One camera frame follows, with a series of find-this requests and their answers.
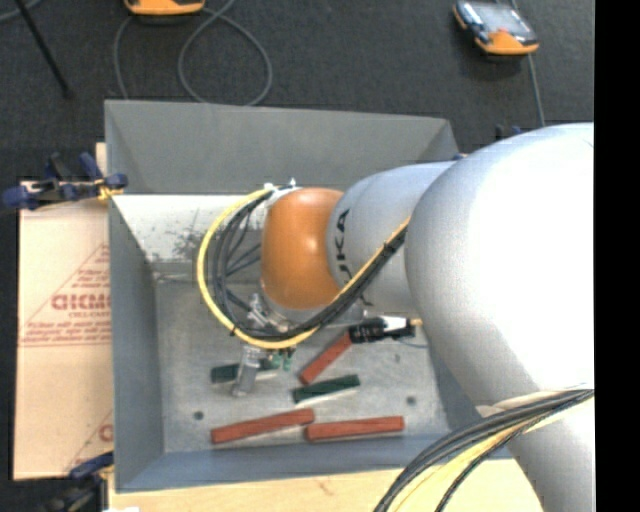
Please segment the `cardboard sheet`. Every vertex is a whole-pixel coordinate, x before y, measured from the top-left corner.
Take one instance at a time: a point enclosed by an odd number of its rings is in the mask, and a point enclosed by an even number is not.
[[[18,269],[13,478],[64,476],[113,449],[107,205],[20,212]]]

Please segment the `orange device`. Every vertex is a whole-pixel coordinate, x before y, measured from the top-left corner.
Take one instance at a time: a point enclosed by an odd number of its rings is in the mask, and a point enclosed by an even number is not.
[[[140,16],[181,16],[204,8],[205,0],[124,0],[132,13]]]
[[[453,14],[489,56],[522,57],[538,49],[538,38],[529,23],[508,5],[458,0]]]

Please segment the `red wooden block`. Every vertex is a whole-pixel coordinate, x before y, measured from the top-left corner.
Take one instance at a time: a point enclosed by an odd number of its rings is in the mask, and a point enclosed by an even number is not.
[[[274,414],[264,418],[242,421],[232,425],[225,425],[211,430],[211,442],[226,443],[236,439],[257,436],[274,430],[281,430],[296,425],[307,425],[315,419],[313,409],[297,409],[294,411]]]
[[[385,434],[404,430],[402,416],[384,416],[363,420],[336,421],[333,423],[314,423],[305,429],[308,441],[329,441],[332,439]]]

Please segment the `wooden block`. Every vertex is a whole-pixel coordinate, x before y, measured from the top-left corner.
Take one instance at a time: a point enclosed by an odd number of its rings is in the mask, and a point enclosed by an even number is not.
[[[300,382],[305,385],[311,384],[318,375],[338,359],[350,346],[351,338],[349,337],[349,333],[345,333],[304,369],[298,376]]]
[[[363,420],[336,421],[333,423],[315,423],[305,429],[308,441],[329,441],[340,438],[386,434],[404,430],[402,416],[384,416]]]
[[[211,442],[226,443],[236,439],[257,436],[274,430],[281,430],[296,425],[307,425],[315,419],[313,409],[297,409],[294,411],[274,414],[264,418],[242,421],[232,425],[225,425],[211,430]]]

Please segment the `black cable on floor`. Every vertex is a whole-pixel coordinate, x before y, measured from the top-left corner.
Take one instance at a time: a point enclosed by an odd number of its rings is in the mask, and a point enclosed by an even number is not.
[[[32,2],[29,2],[28,4],[26,4],[25,7],[27,9],[31,9],[36,5],[38,5],[40,2],[42,2],[42,0],[33,0]],[[0,14],[0,23],[4,23],[5,21],[12,20],[14,18],[17,18],[18,16],[20,16],[20,9],[14,9],[4,14]]]
[[[206,100],[205,98],[200,96],[196,91],[194,91],[191,85],[189,84],[189,82],[187,81],[184,73],[184,60],[185,60],[185,55],[189,50],[189,48],[191,47],[191,45],[193,44],[193,42],[198,37],[200,37],[200,35],[206,28],[210,27],[216,21],[222,21],[226,23],[227,25],[232,27],[234,30],[238,31],[242,36],[244,36],[245,39],[247,39],[258,50],[264,62],[265,69],[266,69],[265,85],[262,91],[260,92],[260,94],[258,94],[255,98],[253,98],[249,102],[245,103],[245,105],[257,105],[258,103],[264,100],[264,98],[267,96],[267,94],[269,94],[269,91],[271,90],[271,87],[273,84],[273,66],[271,65],[271,59],[269,58],[269,55],[267,54],[266,50],[264,49],[262,44],[253,36],[253,34],[251,34],[251,32],[249,32],[240,24],[233,21],[231,18],[228,18],[227,16],[224,15],[224,13],[226,13],[229,9],[231,9],[231,7],[233,7],[235,2],[236,0],[229,0],[222,8],[220,8],[217,11],[214,11],[212,9],[208,9],[205,7],[203,9],[203,12],[209,15],[209,19],[204,23],[202,23],[191,34],[191,36],[189,36],[186,43],[182,46],[182,49],[180,50],[180,55],[178,57],[178,64],[177,64],[177,73],[178,73],[178,79],[180,80],[180,85],[182,85],[182,87],[187,91],[187,93],[191,98],[193,98],[194,100],[200,103],[208,103],[209,100]],[[127,19],[125,19],[122,22],[122,24],[118,28],[118,31],[116,32],[116,36],[113,43],[113,67],[116,74],[116,80],[118,82],[118,88],[120,89],[120,94],[124,99],[129,99],[129,93],[127,91],[127,88],[124,85],[124,80],[122,78],[122,70],[120,66],[120,46],[121,46],[122,35],[124,34],[129,24],[131,23],[132,18],[133,18],[132,16],[129,16],[127,17]]]

